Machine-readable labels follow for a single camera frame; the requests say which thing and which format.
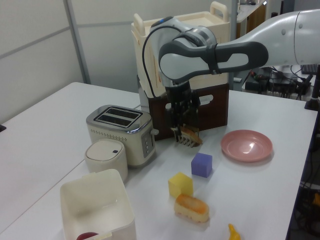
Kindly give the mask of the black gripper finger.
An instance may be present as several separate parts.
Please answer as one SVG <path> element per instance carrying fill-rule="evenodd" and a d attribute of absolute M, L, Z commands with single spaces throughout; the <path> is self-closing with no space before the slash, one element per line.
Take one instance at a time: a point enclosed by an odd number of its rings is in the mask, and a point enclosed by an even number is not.
<path fill-rule="evenodd" d="M 199 128 L 199 106 L 201 102 L 198 98 L 191 101 L 189 123 L 194 128 Z"/>
<path fill-rule="evenodd" d="M 180 141 L 180 137 L 182 135 L 180 129 L 180 115 L 177 111 L 172 107 L 171 108 L 171 121 L 172 121 L 172 129 L 175 135 L 176 142 Z"/>

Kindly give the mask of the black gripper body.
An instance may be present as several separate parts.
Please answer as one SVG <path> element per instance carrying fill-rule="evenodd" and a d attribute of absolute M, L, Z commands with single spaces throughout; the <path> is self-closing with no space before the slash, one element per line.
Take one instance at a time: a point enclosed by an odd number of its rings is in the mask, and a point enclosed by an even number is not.
<path fill-rule="evenodd" d="M 189 83 L 166 87 L 166 95 L 169 101 L 166 105 L 167 110 L 179 110 L 180 108 L 185 110 L 198 109 L 198 93 L 196 90 L 191 89 Z"/>

